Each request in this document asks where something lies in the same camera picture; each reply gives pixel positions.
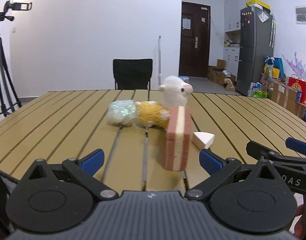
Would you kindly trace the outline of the white foam wedge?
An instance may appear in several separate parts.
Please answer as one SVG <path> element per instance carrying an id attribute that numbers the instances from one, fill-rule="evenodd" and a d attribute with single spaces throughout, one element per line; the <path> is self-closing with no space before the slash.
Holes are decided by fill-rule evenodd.
<path id="1" fill-rule="evenodd" d="M 193 132 L 192 143 L 199 149 L 209 149 L 214 142 L 215 135 L 207 132 Z"/>

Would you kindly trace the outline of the folding camping table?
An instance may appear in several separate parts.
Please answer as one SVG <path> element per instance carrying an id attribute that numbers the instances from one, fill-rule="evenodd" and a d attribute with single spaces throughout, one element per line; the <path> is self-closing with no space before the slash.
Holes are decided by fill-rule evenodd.
<path id="1" fill-rule="evenodd" d="M 108 122 L 107 109 L 115 100 L 160 97 L 160 92 L 147 90 L 49 92 L 0 121 L 0 170 L 20 179 L 36 159 L 57 164 L 101 148 L 105 162 L 95 177 L 114 190 L 185 191 L 207 177 L 194 145 L 186 171 L 168 171 L 164 130 Z M 306 141 L 306 123 L 269 99 L 192 93 L 188 107 L 193 130 L 213 133 L 211 150 L 223 158 L 254 163 L 246 153 L 251 140 L 294 156 L 285 140 Z"/>

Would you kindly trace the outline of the green snack bag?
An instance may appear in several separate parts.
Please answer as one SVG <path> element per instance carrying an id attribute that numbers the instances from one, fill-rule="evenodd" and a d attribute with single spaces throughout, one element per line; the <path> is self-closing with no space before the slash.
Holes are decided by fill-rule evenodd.
<path id="1" fill-rule="evenodd" d="M 266 99 L 268 98 L 268 93 L 267 91 L 265 90 L 256 90 L 254 93 L 253 93 L 253 97 L 254 98 L 262 98 L 262 99 Z"/>

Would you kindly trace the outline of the large cardboard box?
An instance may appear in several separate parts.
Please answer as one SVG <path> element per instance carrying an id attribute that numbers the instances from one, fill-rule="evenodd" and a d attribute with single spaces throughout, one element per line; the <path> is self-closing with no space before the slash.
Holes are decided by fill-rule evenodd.
<path id="1" fill-rule="evenodd" d="M 270 99 L 301 119 L 306 111 L 306 106 L 297 101 L 297 92 L 296 89 L 288 85 L 274 82 Z"/>

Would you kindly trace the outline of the iridescent white plastic bag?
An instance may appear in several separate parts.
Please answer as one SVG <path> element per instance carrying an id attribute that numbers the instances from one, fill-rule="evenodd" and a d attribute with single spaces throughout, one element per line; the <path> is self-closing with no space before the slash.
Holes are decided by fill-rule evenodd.
<path id="1" fill-rule="evenodd" d="M 136 105 L 131 100 L 117 100 L 109 105 L 107 120 L 110 124 L 131 126 L 136 118 Z"/>

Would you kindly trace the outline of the small brown plush toy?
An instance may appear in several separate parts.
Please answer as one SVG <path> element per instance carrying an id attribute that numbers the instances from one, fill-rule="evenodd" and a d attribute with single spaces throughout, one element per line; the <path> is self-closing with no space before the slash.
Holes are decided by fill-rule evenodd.
<path id="1" fill-rule="evenodd" d="M 233 81 L 228 77 L 224 79 L 224 87 L 225 87 L 225 90 L 227 91 L 231 91 L 231 92 L 236 91 Z"/>

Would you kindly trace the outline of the purple coral decoration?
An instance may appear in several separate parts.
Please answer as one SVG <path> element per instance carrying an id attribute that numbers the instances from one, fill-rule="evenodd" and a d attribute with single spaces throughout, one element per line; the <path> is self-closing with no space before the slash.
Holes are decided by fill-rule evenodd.
<path id="1" fill-rule="evenodd" d="M 282 56 L 289 68 L 293 71 L 293 75 L 297 78 L 306 81 L 306 64 L 303 64 L 302 60 L 297 57 L 297 52 L 294 52 L 294 60 L 289 60 Z"/>

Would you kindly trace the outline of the blue gift bag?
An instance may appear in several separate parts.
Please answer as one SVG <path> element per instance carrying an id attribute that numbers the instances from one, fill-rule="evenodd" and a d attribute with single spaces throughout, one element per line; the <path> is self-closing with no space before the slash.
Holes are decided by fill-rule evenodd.
<path id="1" fill-rule="evenodd" d="M 273 60 L 272 77 L 277 79 L 283 79 L 285 77 L 284 67 L 282 63 L 282 58 L 275 57 Z"/>

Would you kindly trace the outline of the alpaca plush toy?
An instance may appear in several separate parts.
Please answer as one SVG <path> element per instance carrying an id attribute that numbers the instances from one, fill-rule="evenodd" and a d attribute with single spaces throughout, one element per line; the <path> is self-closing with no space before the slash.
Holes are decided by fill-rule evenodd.
<path id="1" fill-rule="evenodd" d="M 168 76 L 160 85 L 159 91 L 161 92 L 159 101 L 135 103 L 136 117 L 144 127 L 158 126 L 167 129 L 171 109 L 178 106 L 185 107 L 193 87 L 177 76 Z"/>

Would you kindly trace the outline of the white cabinet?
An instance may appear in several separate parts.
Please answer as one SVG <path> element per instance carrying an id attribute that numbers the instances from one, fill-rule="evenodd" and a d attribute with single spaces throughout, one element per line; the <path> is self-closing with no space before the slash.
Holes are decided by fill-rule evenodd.
<path id="1" fill-rule="evenodd" d="M 241 40 L 240 11 L 251 0 L 226 0 L 224 2 L 224 49 L 225 69 L 237 76 Z"/>

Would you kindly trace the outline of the black folding chair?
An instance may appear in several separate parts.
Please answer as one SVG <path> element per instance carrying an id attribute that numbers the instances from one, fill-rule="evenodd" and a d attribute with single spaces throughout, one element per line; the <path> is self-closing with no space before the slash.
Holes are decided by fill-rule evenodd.
<path id="1" fill-rule="evenodd" d="M 153 59 L 114 59 L 115 89 L 151 89 Z"/>

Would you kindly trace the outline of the grey refrigerator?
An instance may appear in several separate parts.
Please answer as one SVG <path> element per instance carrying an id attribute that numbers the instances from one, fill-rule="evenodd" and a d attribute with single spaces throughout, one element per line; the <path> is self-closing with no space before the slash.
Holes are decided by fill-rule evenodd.
<path id="1" fill-rule="evenodd" d="M 257 7 L 240 10 L 240 54 L 236 90 L 247 96 L 253 83 L 260 81 L 271 45 L 272 15 Z"/>

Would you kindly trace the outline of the dark brown door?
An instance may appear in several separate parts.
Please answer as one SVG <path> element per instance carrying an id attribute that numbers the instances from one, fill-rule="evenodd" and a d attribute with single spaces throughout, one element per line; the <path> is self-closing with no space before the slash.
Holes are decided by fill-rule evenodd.
<path id="1" fill-rule="evenodd" d="M 179 75 L 206 77 L 210 54 L 210 6 L 183 2 Z"/>

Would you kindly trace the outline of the white mop pole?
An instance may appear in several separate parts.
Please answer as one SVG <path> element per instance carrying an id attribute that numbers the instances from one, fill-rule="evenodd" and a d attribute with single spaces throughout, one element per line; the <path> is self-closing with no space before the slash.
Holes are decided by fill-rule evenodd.
<path id="1" fill-rule="evenodd" d="M 158 37 L 158 85 L 161 85 L 161 35 Z"/>

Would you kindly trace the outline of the white wall panel box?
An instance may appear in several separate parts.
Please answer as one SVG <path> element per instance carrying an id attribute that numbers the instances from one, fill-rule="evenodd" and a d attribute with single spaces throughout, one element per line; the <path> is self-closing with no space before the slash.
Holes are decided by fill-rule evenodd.
<path id="1" fill-rule="evenodd" d="M 295 7 L 296 24 L 306 24 L 306 5 Z"/>

